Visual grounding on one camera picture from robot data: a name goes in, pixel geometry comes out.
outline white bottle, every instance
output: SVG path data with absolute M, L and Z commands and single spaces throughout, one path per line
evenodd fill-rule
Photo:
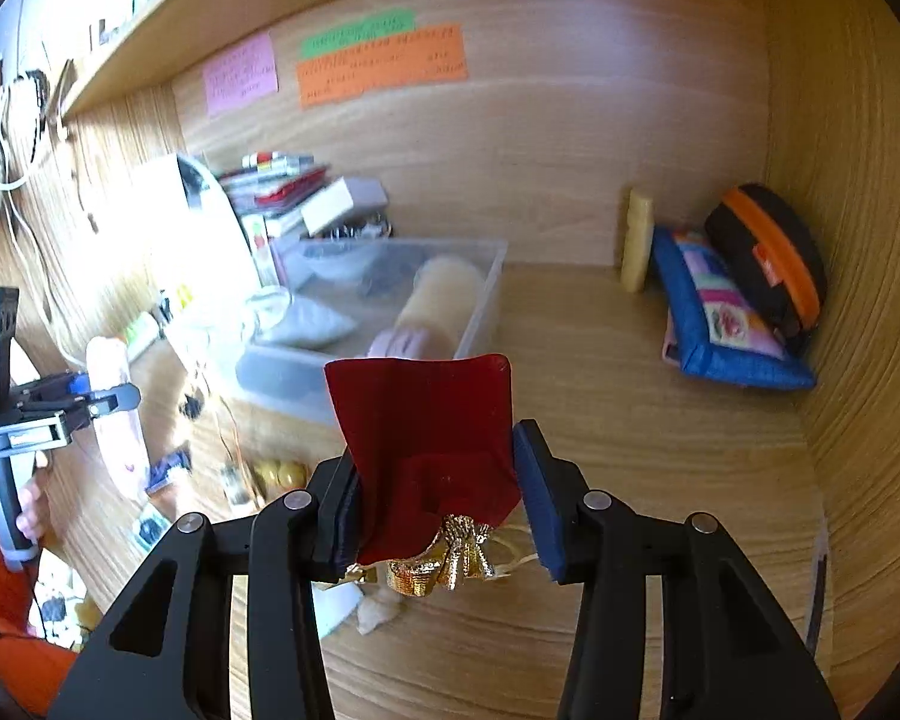
M 109 389 L 130 381 L 127 345 L 118 338 L 90 338 L 87 343 L 90 388 Z M 136 409 L 110 413 L 94 420 L 97 444 L 113 484 L 131 501 L 142 500 L 149 480 L 144 432 Z

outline gold bow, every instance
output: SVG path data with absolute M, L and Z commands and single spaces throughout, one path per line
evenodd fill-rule
M 465 514 L 447 514 L 421 554 L 386 564 L 386 583 L 398 593 L 421 597 L 437 583 L 453 590 L 460 579 L 493 579 L 496 572 L 484 552 L 491 530 Z

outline human hand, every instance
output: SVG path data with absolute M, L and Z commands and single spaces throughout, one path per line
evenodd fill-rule
M 17 493 L 21 514 L 17 517 L 17 529 L 31 541 L 39 541 L 50 528 L 50 502 L 47 499 L 49 471 L 42 452 L 37 453 L 38 467 L 29 482 Z

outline beige cylindrical object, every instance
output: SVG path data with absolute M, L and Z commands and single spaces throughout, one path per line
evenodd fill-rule
M 484 282 L 480 269 L 460 257 L 442 255 L 427 260 L 416 274 L 413 293 L 394 327 L 429 330 L 443 346 L 443 354 L 434 354 L 434 359 L 451 359 L 470 324 Z
M 653 242 L 653 199 L 631 189 L 626 209 L 626 239 L 620 281 L 629 293 L 638 293 L 647 280 Z

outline person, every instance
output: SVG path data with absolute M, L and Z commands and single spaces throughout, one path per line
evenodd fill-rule
M 50 527 L 47 474 L 47 469 L 37 469 L 19 493 L 23 513 L 17 527 L 35 541 Z M 26 630 L 35 583 L 36 560 L 16 573 L 7 569 L 0 553 L 0 680 L 22 709 L 45 717 L 77 654 Z

